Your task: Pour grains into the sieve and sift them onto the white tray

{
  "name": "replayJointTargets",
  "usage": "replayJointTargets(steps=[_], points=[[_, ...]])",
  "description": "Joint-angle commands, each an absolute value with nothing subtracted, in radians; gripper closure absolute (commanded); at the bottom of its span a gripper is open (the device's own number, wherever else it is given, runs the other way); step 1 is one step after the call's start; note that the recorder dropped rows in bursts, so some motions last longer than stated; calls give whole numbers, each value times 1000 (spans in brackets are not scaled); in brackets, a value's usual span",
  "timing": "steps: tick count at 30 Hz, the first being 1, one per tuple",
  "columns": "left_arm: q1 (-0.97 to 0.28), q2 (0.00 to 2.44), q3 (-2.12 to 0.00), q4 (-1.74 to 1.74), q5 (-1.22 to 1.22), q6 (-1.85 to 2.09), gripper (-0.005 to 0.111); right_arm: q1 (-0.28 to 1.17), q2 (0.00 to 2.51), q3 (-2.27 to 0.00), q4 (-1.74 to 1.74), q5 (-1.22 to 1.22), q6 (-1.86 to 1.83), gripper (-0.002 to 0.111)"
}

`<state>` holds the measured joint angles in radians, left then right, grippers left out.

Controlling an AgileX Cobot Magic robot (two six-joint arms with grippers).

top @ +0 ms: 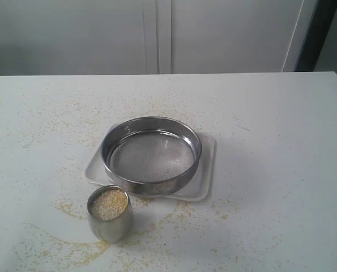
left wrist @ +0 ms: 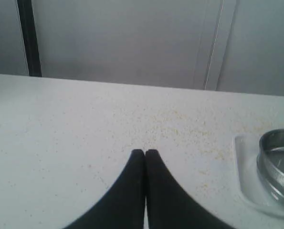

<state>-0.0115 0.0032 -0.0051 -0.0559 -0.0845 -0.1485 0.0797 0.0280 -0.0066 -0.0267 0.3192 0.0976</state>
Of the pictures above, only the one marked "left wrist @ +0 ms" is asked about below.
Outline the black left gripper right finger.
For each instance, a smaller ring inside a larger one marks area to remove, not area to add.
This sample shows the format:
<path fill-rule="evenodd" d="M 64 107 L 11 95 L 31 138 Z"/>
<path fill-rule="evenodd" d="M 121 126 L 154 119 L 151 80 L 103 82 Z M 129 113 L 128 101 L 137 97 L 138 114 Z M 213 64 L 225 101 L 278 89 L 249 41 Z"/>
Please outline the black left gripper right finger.
<path fill-rule="evenodd" d="M 179 185 L 159 152 L 150 149 L 146 159 L 146 200 L 150 229 L 230 229 Z"/>

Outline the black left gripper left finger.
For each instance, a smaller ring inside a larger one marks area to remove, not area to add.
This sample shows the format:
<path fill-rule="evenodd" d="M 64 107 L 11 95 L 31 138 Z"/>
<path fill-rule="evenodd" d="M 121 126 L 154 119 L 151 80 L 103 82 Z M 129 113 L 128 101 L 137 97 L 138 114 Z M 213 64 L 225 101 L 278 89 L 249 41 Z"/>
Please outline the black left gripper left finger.
<path fill-rule="evenodd" d="M 145 154 L 132 150 L 110 189 L 67 229 L 142 229 L 145 213 Z"/>

